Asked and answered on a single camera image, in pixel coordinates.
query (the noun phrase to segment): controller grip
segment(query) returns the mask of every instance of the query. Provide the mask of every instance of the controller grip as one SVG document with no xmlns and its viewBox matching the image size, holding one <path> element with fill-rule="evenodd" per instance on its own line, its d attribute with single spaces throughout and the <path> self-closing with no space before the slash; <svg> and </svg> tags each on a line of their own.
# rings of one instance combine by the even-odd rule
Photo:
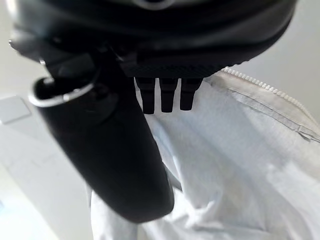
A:
<svg viewBox="0 0 320 240">
<path fill-rule="evenodd" d="M 170 213 L 172 187 L 135 96 L 99 97 L 101 89 L 89 84 L 48 99 L 45 81 L 34 84 L 30 100 L 92 189 L 134 223 Z"/>
</svg>

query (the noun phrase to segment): white jacket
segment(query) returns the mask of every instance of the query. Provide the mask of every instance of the white jacket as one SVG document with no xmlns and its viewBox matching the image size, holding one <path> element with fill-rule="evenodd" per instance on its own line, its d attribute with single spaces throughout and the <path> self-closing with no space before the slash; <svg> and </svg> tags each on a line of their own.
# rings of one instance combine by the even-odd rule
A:
<svg viewBox="0 0 320 240">
<path fill-rule="evenodd" d="M 93 192 L 95 240 L 320 240 L 320 127 L 298 101 L 229 68 L 202 82 L 191 111 L 177 90 L 162 113 L 155 91 L 145 117 L 182 192 L 139 227 Z"/>
</svg>

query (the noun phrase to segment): white wall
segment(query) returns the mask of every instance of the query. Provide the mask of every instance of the white wall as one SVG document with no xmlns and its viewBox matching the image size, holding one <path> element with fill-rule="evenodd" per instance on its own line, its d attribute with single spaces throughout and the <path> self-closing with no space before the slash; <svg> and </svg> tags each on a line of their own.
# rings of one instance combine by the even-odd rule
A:
<svg viewBox="0 0 320 240">
<path fill-rule="evenodd" d="M 319 0 L 300 0 L 283 38 L 267 52 L 234 69 L 287 92 L 320 121 Z M 31 81 L 46 75 L 39 64 L 8 45 L 11 22 L 0 3 L 0 98 L 26 97 Z M 59 151 L 39 118 L 0 126 L 0 160 L 62 240 L 91 239 L 83 180 Z"/>
<path fill-rule="evenodd" d="M 11 21 L 0 2 L 0 99 L 26 99 L 31 82 L 44 68 L 21 57 L 8 44 Z M 61 240 L 91 240 L 90 214 L 83 179 L 47 134 L 37 113 L 0 124 L 0 164 Z"/>
<path fill-rule="evenodd" d="M 0 239 L 59 240 L 0 165 Z"/>
<path fill-rule="evenodd" d="M 269 50 L 233 69 L 286 92 L 320 122 L 320 0 L 299 0 L 285 35 Z"/>
</svg>

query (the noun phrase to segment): black prong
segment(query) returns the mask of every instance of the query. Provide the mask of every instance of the black prong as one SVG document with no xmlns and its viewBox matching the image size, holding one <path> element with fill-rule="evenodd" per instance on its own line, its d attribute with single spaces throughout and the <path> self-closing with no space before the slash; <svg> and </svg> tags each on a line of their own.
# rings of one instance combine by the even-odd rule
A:
<svg viewBox="0 0 320 240">
<path fill-rule="evenodd" d="M 161 110 L 164 113 L 171 113 L 174 106 L 178 78 L 160 78 L 159 82 L 161 89 Z"/>
<path fill-rule="evenodd" d="M 180 93 L 180 109 L 189 111 L 192 109 L 196 90 L 199 89 L 202 78 L 182 78 Z"/>
<path fill-rule="evenodd" d="M 155 112 L 155 78 L 136 77 L 136 84 L 140 89 L 143 113 L 153 114 Z"/>
</svg>

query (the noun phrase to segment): black plastic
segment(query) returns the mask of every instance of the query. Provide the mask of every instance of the black plastic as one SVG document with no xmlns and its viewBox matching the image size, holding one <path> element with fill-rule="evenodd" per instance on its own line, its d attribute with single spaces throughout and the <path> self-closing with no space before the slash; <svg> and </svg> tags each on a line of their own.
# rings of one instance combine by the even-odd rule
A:
<svg viewBox="0 0 320 240">
<path fill-rule="evenodd" d="M 155 84 L 154 78 L 135 78 L 137 86 L 140 88 L 142 98 L 143 113 L 153 114 L 155 112 Z"/>
<path fill-rule="evenodd" d="M 134 80 L 116 71 L 111 61 L 102 63 L 110 68 L 99 72 L 90 91 L 38 110 L 66 155 L 112 209 L 135 223 L 160 218 L 171 212 L 174 197 Z M 44 81 L 33 87 L 40 102 L 70 90 L 67 81 L 49 90 Z"/>
<path fill-rule="evenodd" d="M 87 52 L 72 53 L 59 49 L 23 29 L 15 28 L 9 43 L 24 57 L 45 64 L 53 78 L 83 77 L 95 70 L 95 65 Z"/>
<path fill-rule="evenodd" d="M 106 41 L 127 77 L 204 78 L 261 54 L 287 28 L 296 0 L 215 0 L 148 11 L 107 1 L 12 0 L 17 27 L 57 48 Z"/>
<path fill-rule="evenodd" d="M 164 113 L 171 113 L 173 110 L 178 78 L 160 78 L 159 81 L 161 89 L 161 110 Z"/>
<path fill-rule="evenodd" d="M 183 78 L 181 80 L 180 109 L 189 111 L 192 109 L 195 92 L 199 89 L 202 78 Z"/>
</svg>

